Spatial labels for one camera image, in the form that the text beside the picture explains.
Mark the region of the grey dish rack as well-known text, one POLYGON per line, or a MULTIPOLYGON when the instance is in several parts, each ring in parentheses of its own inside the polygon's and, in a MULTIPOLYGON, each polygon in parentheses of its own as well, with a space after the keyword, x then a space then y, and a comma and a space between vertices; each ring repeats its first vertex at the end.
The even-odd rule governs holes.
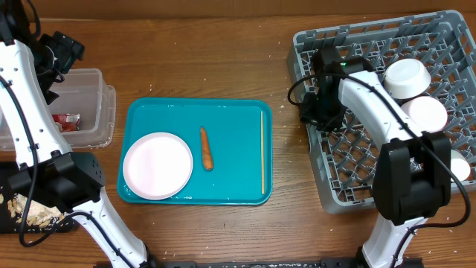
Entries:
MULTIPOLYGON (((366 58, 382 76, 397 60, 420 60, 431 75, 427 96, 448 113, 445 134, 470 165, 463 181, 475 190, 475 41, 463 16, 444 10, 301 31, 294 35, 287 64, 292 82, 313 74, 311 57, 335 46, 345 60, 366 58)), ((310 162, 321 205, 330 214, 373 208, 372 181, 379 152, 364 126, 347 111, 341 129, 323 133, 306 127, 310 162)))

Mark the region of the wooden chopstick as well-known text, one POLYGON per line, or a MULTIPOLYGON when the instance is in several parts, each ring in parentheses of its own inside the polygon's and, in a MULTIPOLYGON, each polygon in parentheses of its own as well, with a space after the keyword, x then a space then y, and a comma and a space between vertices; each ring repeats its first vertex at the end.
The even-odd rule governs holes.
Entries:
POLYGON ((261 194, 266 192, 265 187, 265 160, 264 160, 264 114, 260 112, 260 161, 261 161, 261 194))

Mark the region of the red snack wrapper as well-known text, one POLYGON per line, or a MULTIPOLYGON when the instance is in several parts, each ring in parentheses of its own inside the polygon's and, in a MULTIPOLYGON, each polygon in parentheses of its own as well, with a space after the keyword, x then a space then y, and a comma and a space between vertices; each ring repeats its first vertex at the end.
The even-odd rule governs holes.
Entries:
POLYGON ((80 114, 56 114, 52 115, 54 122, 62 125, 63 132, 74 132, 79 129, 80 114))

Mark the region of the white napkin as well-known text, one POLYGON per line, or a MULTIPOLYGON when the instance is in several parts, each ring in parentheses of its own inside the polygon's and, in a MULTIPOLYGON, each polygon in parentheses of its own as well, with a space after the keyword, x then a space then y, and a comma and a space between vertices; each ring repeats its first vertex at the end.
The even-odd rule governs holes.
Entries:
POLYGON ((54 123, 55 123, 57 129, 59 130, 59 132, 62 133, 63 132, 62 125, 58 122, 54 122, 54 123))

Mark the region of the pale green bowl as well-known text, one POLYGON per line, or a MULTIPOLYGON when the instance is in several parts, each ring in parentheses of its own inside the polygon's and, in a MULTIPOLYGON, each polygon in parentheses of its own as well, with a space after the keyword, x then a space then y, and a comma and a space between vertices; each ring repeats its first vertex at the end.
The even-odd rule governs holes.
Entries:
POLYGON ((424 64, 416 59, 398 60, 384 73, 384 88, 395 99, 414 98, 422 94, 430 83, 430 73, 424 64))

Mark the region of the small white round plate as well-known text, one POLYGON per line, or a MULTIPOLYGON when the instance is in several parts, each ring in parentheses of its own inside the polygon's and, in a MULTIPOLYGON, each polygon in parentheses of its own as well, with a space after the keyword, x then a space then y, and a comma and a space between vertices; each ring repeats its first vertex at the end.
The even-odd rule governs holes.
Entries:
POLYGON ((430 133, 442 130, 448 120, 446 108, 437 99, 428 96, 414 98, 404 103, 401 109, 422 130, 430 133))

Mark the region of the white upside-down cup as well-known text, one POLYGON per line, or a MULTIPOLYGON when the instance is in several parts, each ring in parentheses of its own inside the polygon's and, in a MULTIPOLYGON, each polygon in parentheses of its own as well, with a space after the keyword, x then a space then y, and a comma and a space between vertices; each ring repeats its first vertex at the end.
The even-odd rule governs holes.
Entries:
POLYGON ((459 181, 465 181, 469 178, 471 168, 464 156, 456 150, 451 150, 451 172, 459 181))

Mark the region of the large white round plate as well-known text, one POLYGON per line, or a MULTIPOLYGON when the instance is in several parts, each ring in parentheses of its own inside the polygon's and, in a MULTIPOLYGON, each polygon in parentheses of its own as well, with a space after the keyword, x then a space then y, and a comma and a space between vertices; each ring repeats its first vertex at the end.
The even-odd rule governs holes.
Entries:
POLYGON ((177 194, 193 173, 193 154, 187 143, 171 133, 151 133, 138 139, 123 159, 129 189, 146 200, 177 194))

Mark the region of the rice and food scraps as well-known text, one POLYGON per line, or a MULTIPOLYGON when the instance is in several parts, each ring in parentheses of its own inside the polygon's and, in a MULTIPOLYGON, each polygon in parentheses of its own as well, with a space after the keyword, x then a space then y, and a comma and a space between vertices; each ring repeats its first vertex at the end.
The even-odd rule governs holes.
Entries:
MULTIPOLYGON (((27 198, 21 194, 8 197, 1 194, 1 231, 16 232, 22 221, 27 198)), ((49 208, 36 201, 32 201, 27 217, 28 231, 39 229, 43 231, 52 227, 57 221, 62 220, 65 213, 61 213, 56 207, 49 208)))

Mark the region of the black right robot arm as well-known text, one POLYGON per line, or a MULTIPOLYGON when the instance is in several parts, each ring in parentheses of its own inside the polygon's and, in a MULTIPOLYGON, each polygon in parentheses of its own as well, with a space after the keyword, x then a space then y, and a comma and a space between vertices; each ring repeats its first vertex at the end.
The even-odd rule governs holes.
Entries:
POLYGON ((406 114, 400 100, 414 98, 430 85, 425 65, 406 58, 377 74, 361 56, 343 58, 338 48, 319 48, 310 57, 316 92, 299 103, 300 119, 321 132, 339 129, 352 112, 379 151, 373 177, 378 210, 369 239, 344 267, 421 267, 404 251, 420 229, 434 229, 434 215, 449 204, 452 185, 451 142, 406 114))

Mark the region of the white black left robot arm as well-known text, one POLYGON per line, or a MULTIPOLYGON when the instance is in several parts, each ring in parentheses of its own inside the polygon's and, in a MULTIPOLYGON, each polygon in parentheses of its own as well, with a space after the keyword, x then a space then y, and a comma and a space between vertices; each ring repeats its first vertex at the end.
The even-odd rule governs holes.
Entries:
POLYGON ((39 22, 35 26, 32 31, 21 1, 1 2, 1 110, 18 166, 8 183, 27 199, 19 242, 36 246, 74 220, 113 267, 157 267, 155 256, 111 204, 97 158, 71 149, 48 108, 58 97, 51 86, 63 82, 74 62, 83 58, 83 44, 60 32, 43 34, 39 22), (41 238, 28 242, 25 229, 33 201, 55 207, 65 216, 41 238))

